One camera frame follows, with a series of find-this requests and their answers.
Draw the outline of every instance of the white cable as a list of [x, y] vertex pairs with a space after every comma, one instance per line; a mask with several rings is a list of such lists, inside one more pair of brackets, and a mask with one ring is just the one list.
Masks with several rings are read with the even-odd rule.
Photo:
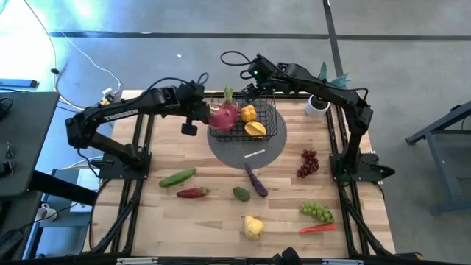
[[[99, 156], [96, 156], [96, 157], [94, 157], [94, 158], [88, 158], [88, 159], [89, 159], [89, 160], [93, 160], [93, 159], [98, 159], [98, 158], [103, 158], [103, 155], [99, 155]], [[80, 164], [80, 163], [83, 163], [83, 162], [85, 162], [85, 161], [86, 161], [86, 159], [80, 160], [79, 162], [73, 163], [73, 164], [71, 164], [71, 165], [68, 166], [68, 167], [76, 166], [76, 165], [78, 165], [78, 164]]]
[[[103, 158], [102, 155], [99, 155], [99, 156], [96, 156], [96, 157], [93, 157], [93, 158], [88, 158], [90, 161], [92, 161], [93, 159], [98, 159], [98, 158]], [[71, 164], [70, 166], [66, 166], [66, 167], [63, 167], [59, 170], [62, 170], [62, 169], [71, 169], [71, 168], [74, 168], [74, 167], [77, 167], [79, 164], [83, 163], [83, 162], [86, 162], [87, 160], [84, 159], [84, 160], [80, 160], [79, 162], [76, 162], [76, 163], [73, 163]]]
[[75, 47], [75, 49], [77, 49], [77, 50], [78, 50], [79, 52], [81, 52], [85, 57], [87, 57], [87, 58], [90, 60], [90, 62], [91, 62], [95, 67], [97, 67], [98, 69], [100, 69], [100, 70], [102, 70], [102, 71], [105, 71], [105, 72], [109, 73], [112, 77], [114, 77], [114, 79], [116, 79], [116, 81], [118, 81], [118, 89], [116, 89], [116, 91], [113, 91], [113, 93], [118, 93], [118, 92], [121, 90], [121, 81], [119, 80], [118, 77], [116, 77], [116, 75], [114, 75], [111, 71], [109, 71], [109, 70], [107, 70], [107, 69], [105, 69], [105, 68], [102, 68], [102, 67], [98, 66], [97, 64], [95, 64], [95, 62], [94, 62], [86, 53], [84, 53], [84, 51], [82, 51], [81, 49], [79, 49], [79, 47], [77, 47], [77, 45], [75, 45], [75, 43], [73, 43], [72, 40], [69, 39], [69, 38], [65, 35], [64, 32], [61, 32], [61, 31], [59, 31], [59, 32], [62, 33], [62, 35], [64, 35], [64, 37], [68, 40], [69, 43], [71, 43], [71, 44]]
[[[49, 42], [51, 43], [51, 47], [52, 47], [52, 51], [54, 53], [54, 69], [57, 69], [57, 55], [56, 55], [56, 49], [54, 47], [54, 43], [52, 42], [52, 39], [51, 39], [51, 36], [49, 35], [46, 27], [44, 26], [43, 22], [41, 22], [41, 20], [39, 19], [38, 15], [36, 15], [35, 11], [32, 9], [32, 7], [28, 4], [28, 2], [26, 0], [23, 0], [23, 2], [26, 4], [26, 6], [28, 6], [29, 10], [31, 10], [31, 13], [36, 17], [36, 20], [38, 20], [39, 24], [41, 25], [41, 27], [44, 29], [44, 32], [46, 33], [46, 36], [47, 38], [49, 39]], [[68, 42], [70, 42], [79, 52], [81, 52], [83, 55], [85, 55], [92, 63], [95, 67], [97, 67], [98, 69], [100, 70], [103, 70], [103, 71], [106, 71], [108, 72], [109, 74], [111, 74], [111, 76], [113, 76], [117, 81], [118, 81], [118, 89], [116, 90], [116, 92], [114, 91], [114, 93], [117, 93], [119, 92], [119, 90], [121, 89], [121, 81], [118, 79], [118, 77], [116, 77], [113, 73], [111, 73], [110, 71], [108, 71], [107, 69], [104, 69], [102, 67], [99, 67], [97, 64], [95, 64], [94, 61], [92, 61], [92, 59], [86, 55], [86, 53], [84, 53], [81, 49], [79, 49], [69, 38], [67, 38], [67, 36], [65, 36], [64, 32], [60, 32], [64, 35], [64, 37], [68, 40]], [[59, 92], [59, 89], [57, 88], [57, 74], [54, 74], [53, 77], [53, 83], [52, 83], [52, 87], [54, 88], [54, 91], [59, 93], [59, 96], [60, 96], [60, 99], [62, 99], [67, 105], [70, 105], [72, 107], [75, 107], [76, 109], [78, 110], [84, 110], [85, 107], [83, 106], [78, 106], [78, 105], [75, 105], [73, 103], [71, 103], [70, 101], [68, 101], [60, 92]]]

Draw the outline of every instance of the cable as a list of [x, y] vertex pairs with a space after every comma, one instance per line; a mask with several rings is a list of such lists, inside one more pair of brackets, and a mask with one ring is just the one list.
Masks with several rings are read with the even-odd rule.
[[[95, 160], [95, 159], [98, 159], [98, 158], [103, 158], [103, 156], [102, 156], [102, 155], [99, 155], [99, 156], [96, 156], [96, 157], [93, 157], [93, 158], [88, 158], [88, 160]], [[73, 164], [71, 164], [70, 166], [63, 167], [63, 168], [61, 168], [61, 169], [59, 169], [59, 170], [62, 170], [62, 169], [72, 169], [72, 168], [79, 167], [79, 166], [87, 166], [87, 167], [88, 167], [88, 165], [80, 165], [81, 163], [86, 162], [86, 161], [87, 161], [86, 159], [80, 160], [79, 162], [73, 163]]]
[[[44, 26], [43, 22], [41, 22], [41, 20], [39, 19], [38, 15], [36, 15], [35, 11], [32, 9], [32, 7], [28, 4], [27, 0], [23, 0], [23, 2], [26, 4], [26, 6], [28, 6], [29, 10], [31, 10], [31, 13], [36, 17], [36, 20], [39, 22], [39, 24], [41, 25], [41, 27], [44, 29], [44, 32], [46, 33], [46, 36], [47, 38], [49, 39], [49, 42], [51, 43], [51, 47], [52, 47], [52, 51], [54, 53], [54, 68], [51, 69], [51, 72], [54, 74], [54, 79], [53, 79], [53, 83], [52, 83], [52, 87], [54, 88], [54, 91], [59, 93], [60, 95], [60, 99], [63, 100], [67, 105], [70, 105], [72, 107], [75, 107], [76, 109], [78, 110], [84, 110], [86, 107], [84, 106], [79, 106], [79, 105], [75, 105], [73, 103], [71, 103], [70, 101], [68, 101], [60, 92], [59, 92], [59, 89], [57, 87], [57, 74], [59, 74], [59, 71], [57, 70], [57, 55], [56, 55], [56, 49], [54, 47], [54, 43], [52, 42], [52, 39], [51, 39], [51, 36], [49, 35], [46, 27]], [[116, 80], [118, 80], [118, 89], [116, 90], [116, 92], [119, 91], [119, 89], [121, 88], [121, 81], [119, 81], [119, 79], [114, 75], [112, 74], [110, 71], [104, 69], [104, 68], [101, 68], [99, 66], [97, 66], [91, 58], [89, 58], [89, 56], [86, 55], [86, 53], [84, 53], [82, 50], [80, 50], [74, 43], [72, 43], [71, 40], [69, 40], [67, 38], [67, 40], [72, 44], [74, 45], [74, 47], [79, 50], [79, 52], [81, 52], [82, 54], [84, 54], [92, 63], [94, 66], [96, 66], [97, 68], [99, 68], [100, 70], [103, 70], [103, 71], [106, 71], [108, 73], [110, 73]]]
[[249, 79], [254, 78], [253, 76], [245, 77], [245, 76], [244, 76], [245, 73], [248, 73], [248, 71], [247, 71], [247, 70], [243, 70], [243, 71], [241, 71], [238, 75], [239, 75], [240, 78], [242, 78], [243, 80], [249, 80]]
[[[228, 62], [224, 61], [224, 59], [222, 59], [223, 56], [225, 56], [226, 54], [231, 54], [231, 53], [241, 55], [243, 58], [245, 58], [245, 60], [247, 60], [247, 63], [228, 63]], [[221, 56], [219, 57], [219, 59], [221, 60], [222, 63], [224, 63], [225, 65], [228, 65], [228, 66], [248, 66], [250, 63], [253, 63], [253, 61], [249, 60], [249, 58], [247, 58], [247, 56], [245, 56], [243, 53], [237, 52], [237, 51], [223, 52], [221, 54]]]
[[365, 163], [366, 165], [370, 165], [370, 166], [377, 165], [378, 162], [379, 162], [379, 160], [380, 160], [380, 158], [379, 158], [379, 157], [376, 157], [375, 162], [368, 163], [368, 162], [363, 161], [363, 160], [360, 158], [360, 162]]
[[93, 212], [95, 211], [95, 206], [96, 202], [98, 201], [98, 196], [101, 194], [103, 191], [103, 188], [110, 182], [111, 179], [103, 180], [102, 185], [99, 187], [98, 191], [96, 192], [96, 197], [95, 200], [93, 201], [93, 205], [91, 206], [91, 212], [90, 212], [90, 221], [88, 225], [88, 246], [90, 247], [90, 250], [93, 249], [93, 244], [92, 244], [92, 225], [93, 225]]
[[372, 183], [375, 184], [380, 189], [381, 194], [383, 195], [383, 200], [385, 200], [384, 191], [383, 191], [383, 188], [381, 188], [381, 185], [378, 182], [375, 182], [375, 181], [372, 181]]
[[85, 161], [87, 161], [88, 168], [95, 174], [95, 177], [98, 177], [98, 174], [96, 173], [95, 169], [93, 169], [93, 168], [91, 167], [90, 159], [88, 159], [86, 156], [80, 154], [80, 148], [77, 148], [77, 154], [78, 154], [81, 158], [85, 159]]
[[35, 221], [33, 221], [33, 222], [30, 222], [30, 223], [28, 223], [28, 224], [25, 224], [24, 226], [20, 227], [18, 230], [22, 230], [22, 229], [24, 229], [25, 227], [28, 227], [28, 226], [30, 226], [30, 225], [33, 225], [33, 224], [36, 223], [36, 222], [41, 222], [41, 221], [43, 221], [43, 220], [49, 219], [49, 218], [53, 217], [54, 215], [58, 214], [59, 212], [65, 211], [65, 210], [67, 210], [67, 209], [70, 209], [70, 208], [72, 208], [72, 207], [74, 207], [75, 205], [78, 205], [78, 204], [79, 204], [78, 202], [75, 202], [75, 203], [74, 203], [73, 205], [71, 205], [71, 206], [68, 206], [68, 207], [62, 208], [62, 209], [60, 209], [60, 210], [57, 210], [54, 214], [52, 214], [52, 215], [49, 216], [49, 217], [42, 218], [42, 219], [39, 219], [39, 220], [35, 220]]
[[366, 97], [368, 96], [368, 93], [369, 93], [368, 88], [353, 88], [353, 89], [349, 89], [348, 91], [365, 91], [365, 95], [363, 96], [363, 100], [366, 100]]
[[[241, 55], [243, 58], [245, 58], [245, 60], [247, 60], [247, 63], [228, 63], [226, 61], [224, 61], [222, 59], [222, 57], [226, 54], [229, 54], [229, 53], [235, 53], [235, 54], [239, 54]], [[280, 74], [282, 74], [283, 76], [285, 77], [288, 77], [289, 79], [291, 80], [301, 80], [301, 81], [305, 81], [305, 82], [313, 82], [313, 80], [309, 80], [309, 79], [303, 79], [303, 78], [298, 78], [298, 77], [292, 77], [288, 74], [286, 74], [285, 72], [283, 72], [283, 70], [281, 70], [280, 68], [278, 68], [278, 66], [276, 66], [274, 63], [272, 63], [270, 60], [266, 59], [266, 57], [264, 56], [258, 56], [256, 57], [254, 60], [249, 60], [249, 58], [247, 58], [247, 56], [245, 56], [243, 53], [241, 52], [237, 52], [237, 51], [226, 51], [226, 52], [223, 52], [221, 54], [221, 56], [219, 57], [219, 59], [222, 61], [222, 63], [224, 63], [225, 65], [228, 65], [228, 66], [248, 66], [249, 64], [255, 62], [256, 60], [259, 60], [259, 59], [265, 59], [270, 65], [272, 65], [276, 70], [278, 70], [280, 72]], [[362, 91], [366, 91], [366, 94], [365, 94], [365, 97], [364, 99], [366, 98], [366, 96], [368, 95], [368, 88], [354, 88], [354, 89], [343, 89], [343, 88], [337, 88], [335, 85], [332, 85], [330, 83], [327, 82], [327, 80], [320, 80], [322, 82], [322, 84], [327, 87], [327, 88], [332, 88], [332, 89], [335, 89], [335, 90], [338, 90], [338, 91], [359, 91], [359, 90], [362, 90]]]
[[467, 117], [468, 117], [468, 116], [466, 116], [466, 117], [463, 119], [463, 121], [461, 122], [461, 129], [462, 129], [462, 130], [463, 130], [464, 121], [466, 121], [466, 118], [467, 118]]
[[199, 76], [198, 81], [196, 81], [196, 83], [198, 85], [204, 85], [208, 81], [208, 79], [209, 79], [209, 74], [204, 72]]
[[0, 1], [0, 14], [3, 12], [3, 10], [5, 9], [5, 7], [7, 6], [8, 4], [8, 0], [6, 1]]
[[87, 57], [87, 58], [90, 60], [90, 62], [91, 62], [95, 67], [97, 67], [98, 69], [100, 69], [100, 70], [102, 70], [102, 71], [105, 71], [105, 72], [109, 73], [114, 79], [116, 79], [116, 81], [118, 81], [118, 89], [116, 89], [116, 91], [113, 91], [113, 93], [118, 93], [118, 92], [121, 90], [121, 80], [119, 80], [119, 78], [116, 77], [116, 75], [114, 75], [110, 70], [107, 70], [107, 69], [105, 69], [105, 68], [102, 68], [101, 66], [98, 66], [98, 65], [90, 58], [90, 56], [88, 56], [86, 53], [84, 53], [83, 50], [81, 50], [79, 47], [77, 47], [77, 45], [75, 45], [75, 43], [72, 42], [72, 40], [69, 39], [69, 38], [65, 35], [64, 32], [61, 32], [61, 31], [59, 31], [59, 32], [62, 33], [62, 35], [64, 35], [65, 39], [68, 40], [68, 42], [69, 42], [70, 44], [72, 44], [72, 46], [75, 47], [75, 49], [77, 49], [81, 54], [83, 54], [85, 57]]
[[[197, 84], [198, 84], [198, 85], [204, 85], [204, 84], [208, 81], [208, 79], [209, 79], [209, 74], [206, 73], [206, 72], [205, 72], [205, 73], [202, 73], [202, 74], [199, 76], [199, 78], [198, 78], [198, 83], [197, 83]], [[160, 82], [162, 82], [162, 81], [165, 81], [165, 80], [176, 80], [176, 81], [184, 82], [184, 83], [187, 84], [187, 85], [191, 85], [190, 82], [188, 82], [188, 81], [186, 81], [186, 80], [183, 80], [183, 79], [180, 79], [180, 78], [176, 78], [176, 77], [164, 77], [164, 78], [160, 78], [159, 80], [153, 82], [146, 90], [148, 91], [148, 90], [152, 89], [156, 84], [158, 84], [158, 83], [160, 83]]]
[[67, 108], [64, 108], [64, 107], [61, 107], [61, 106], [56, 106], [56, 108], [60, 108], [61, 110], [67, 110], [67, 111], [70, 111], [72, 113], [78, 113], [78, 111], [75, 111], [75, 110], [69, 110]]

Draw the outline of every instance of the white marker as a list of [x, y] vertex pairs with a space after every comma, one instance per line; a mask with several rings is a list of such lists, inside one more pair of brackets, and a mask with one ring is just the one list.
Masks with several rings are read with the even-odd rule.
[[248, 155], [244, 156], [244, 158], [250, 158], [251, 156], [258, 155], [258, 154], [261, 154], [263, 152], [265, 152], [265, 149], [262, 149], [262, 150], [257, 151], [257, 152], [253, 152], [252, 154], [248, 154]]

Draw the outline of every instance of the green grapes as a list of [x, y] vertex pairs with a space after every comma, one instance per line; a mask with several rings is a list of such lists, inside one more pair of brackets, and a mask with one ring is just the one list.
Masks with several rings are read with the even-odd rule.
[[333, 216], [327, 207], [320, 205], [318, 202], [304, 202], [300, 206], [300, 213], [312, 216], [321, 222], [333, 224]]

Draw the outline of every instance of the red chili pepper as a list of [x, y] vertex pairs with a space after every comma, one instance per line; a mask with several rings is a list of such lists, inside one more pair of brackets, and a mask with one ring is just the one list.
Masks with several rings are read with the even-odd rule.
[[211, 190], [209, 188], [190, 188], [183, 191], [177, 192], [179, 198], [200, 198], [209, 194]]
[[324, 224], [308, 227], [300, 230], [300, 233], [332, 231], [337, 228], [336, 224]]

